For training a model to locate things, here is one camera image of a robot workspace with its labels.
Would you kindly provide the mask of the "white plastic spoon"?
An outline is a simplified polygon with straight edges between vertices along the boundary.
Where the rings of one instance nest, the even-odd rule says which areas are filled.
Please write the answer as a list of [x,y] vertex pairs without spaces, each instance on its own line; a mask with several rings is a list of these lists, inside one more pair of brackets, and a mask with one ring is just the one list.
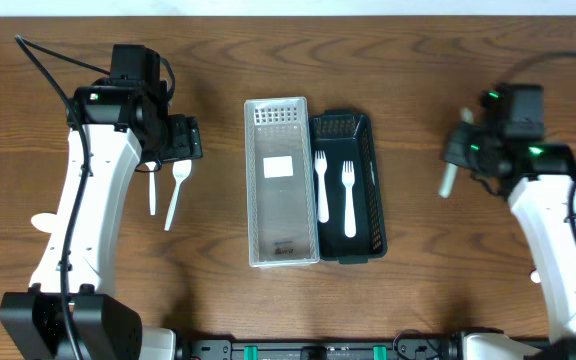
[[530,274],[530,280],[535,283],[535,284],[539,284],[541,282],[541,278],[539,276],[539,273],[536,270],[533,270]]
[[146,166],[149,175],[149,213],[151,216],[155,216],[157,213],[157,163],[154,161],[147,162]]
[[164,230],[169,231],[172,227],[174,220],[176,208],[179,202],[179,195],[181,191],[181,186],[183,182],[189,177],[192,171],[192,161],[191,160],[181,160],[173,164],[172,175],[175,180],[175,188],[173,190],[171,201],[169,203],[169,208],[167,211],[166,221],[164,225]]

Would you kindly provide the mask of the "white plastic fork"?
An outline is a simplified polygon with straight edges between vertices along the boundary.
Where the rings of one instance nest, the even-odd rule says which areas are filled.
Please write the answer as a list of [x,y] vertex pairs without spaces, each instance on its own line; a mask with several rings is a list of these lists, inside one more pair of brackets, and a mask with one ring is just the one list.
[[[473,112],[467,108],[463,107],[460,110],[461,120],[468,124],[474,123]],[[447,163],[444,171],[444,176],[442,178],[441,186],[439,188],[438,194],[442,198],[448,198],[452,192],[455,178],[457,175],[457,166],[452,163]]]
[[327,159],[323,150],[317,150],[315,152],[314,169],[318,177],[318,221],[321,223],[327,223],[329,221],[328,199],[325,184]]
[[350,160],[343,163],[342,184],[345,189],[344,233],[348,238],[356,236],[356,218],[354,210],[353,186],[355,184],[354,163]]

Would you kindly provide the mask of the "clear plastic perforated basket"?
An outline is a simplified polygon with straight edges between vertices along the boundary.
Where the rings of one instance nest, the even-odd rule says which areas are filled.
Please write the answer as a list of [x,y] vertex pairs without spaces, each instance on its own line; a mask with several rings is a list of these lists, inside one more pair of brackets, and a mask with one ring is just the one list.
[[249,264],[320,260],[313,159],[304,97],[244,104]]

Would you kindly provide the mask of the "black plastic perforated basket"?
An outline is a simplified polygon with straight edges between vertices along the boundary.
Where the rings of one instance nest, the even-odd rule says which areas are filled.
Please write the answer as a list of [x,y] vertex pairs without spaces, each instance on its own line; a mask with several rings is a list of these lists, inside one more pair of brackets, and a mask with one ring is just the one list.
[[[325,184],[329,221],[317,220],[320,256],[342,264],[366,263],[387,252],[377,158],[370,119],[351,110],[327,110],[309,118],[312,152],[323,150],[327,159]],[[357,233],[344,233],[345,189],[342,169],[354,163],[354,210]]]

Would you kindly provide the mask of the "white plastic spoon horizontal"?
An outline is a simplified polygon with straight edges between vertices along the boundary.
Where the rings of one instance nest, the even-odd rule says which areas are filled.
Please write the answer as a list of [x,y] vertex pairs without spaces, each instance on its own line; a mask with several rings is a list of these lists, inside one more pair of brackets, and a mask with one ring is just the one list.
[[38,213],[31,217],[31,224],[40,232],[52,234],[58,225],[58,217],[54,213]]

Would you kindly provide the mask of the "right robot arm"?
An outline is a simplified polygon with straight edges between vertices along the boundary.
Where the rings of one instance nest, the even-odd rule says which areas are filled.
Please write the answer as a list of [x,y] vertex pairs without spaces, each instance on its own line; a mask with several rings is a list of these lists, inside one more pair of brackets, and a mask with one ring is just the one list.
[[569,146],[544,140],[543,88],[501,84],[483,94],[484,116],[470,110],[448,138],[439,188],[450,196],[458,169],[495,178],[529,245],[544,295],[549,342],[529,345],[499,332],[464,332],[455,359],[576,359],[576,161]]

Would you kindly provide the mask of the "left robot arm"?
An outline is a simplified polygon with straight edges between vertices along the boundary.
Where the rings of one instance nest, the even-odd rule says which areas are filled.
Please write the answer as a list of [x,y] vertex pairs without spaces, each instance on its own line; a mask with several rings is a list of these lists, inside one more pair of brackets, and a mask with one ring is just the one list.
[[137,172],[202,155],[197,121],[171,114],[169,62],[117,44],[98,80],[65,97],[68,166],[54,228],[23,292],[7,292],[0,322],[26,359],[181,359],[175,331],[147,328],[114,297],[115,252]]

